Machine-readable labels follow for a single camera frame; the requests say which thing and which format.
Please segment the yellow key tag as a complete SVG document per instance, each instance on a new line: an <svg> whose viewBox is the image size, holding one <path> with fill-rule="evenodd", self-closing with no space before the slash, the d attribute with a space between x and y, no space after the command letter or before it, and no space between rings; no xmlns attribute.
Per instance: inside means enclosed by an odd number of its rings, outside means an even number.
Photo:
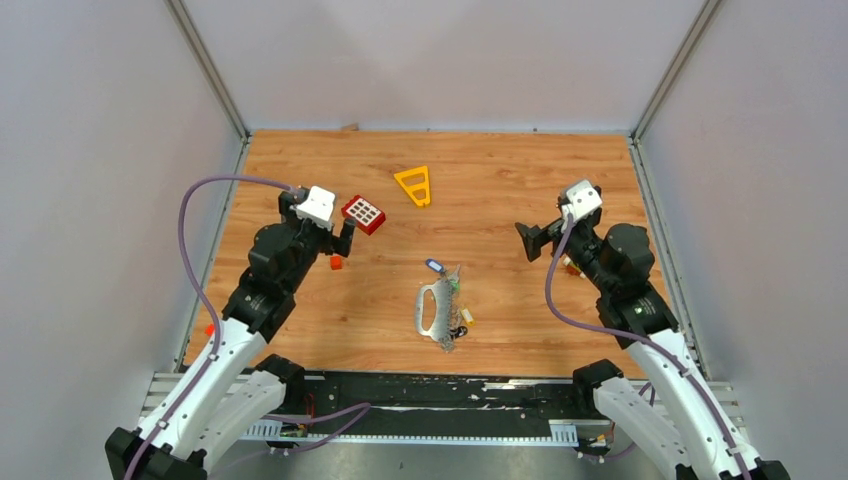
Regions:
<svg viewBox="0 0 848 480"><path fill-rule="evenodd" d="M465 307L461 308L459 310L459 313L460 313L461 318L463 319L463 322L467 326L471 327L471 326L474 326L476 324L476 320L475 320L475 318L473 317L473 315L471 314L471 312L468 308L465 308Z"/></svg>

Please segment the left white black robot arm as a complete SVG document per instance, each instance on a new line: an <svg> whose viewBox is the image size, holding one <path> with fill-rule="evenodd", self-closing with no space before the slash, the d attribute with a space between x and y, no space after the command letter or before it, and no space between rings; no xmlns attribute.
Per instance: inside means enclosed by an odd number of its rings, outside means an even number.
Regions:
<svg viewBox="0 0 848 480"><path fill-rule="evenodd" d="M107 439L113 478L206 479L263 415L304 405L303 368L278 355L260 362L235 393L228 391L292 313L318 256L349 255L356 224L346 220L333 232L336 202L319 186L280 194L281 220L255 234L249 265L201 355L137 427L118 428Z"/></svg>

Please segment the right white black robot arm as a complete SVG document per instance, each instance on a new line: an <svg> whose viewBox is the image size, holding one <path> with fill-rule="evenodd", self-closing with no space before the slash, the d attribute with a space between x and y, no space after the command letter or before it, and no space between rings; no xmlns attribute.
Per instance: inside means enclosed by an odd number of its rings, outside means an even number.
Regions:
<svg viewBox="0 0 848 480"><path fill-rule="evenodd" d="M701 374L675 315L651 283L655 256L647 229L618 223L597 234L601 191L587 182L564 190L557 207L559 219L544 227L515 225L529 261L540 257L543 246L553 248L544 287L547 306L570 326L615 337L666 408L659 414L604 359L574 371L575 411L611 420L667 479L789 478L780 461L763 459L732 424ZM562 257L598 290L598 325L574 320L556 307L553 280Z"/></svg>

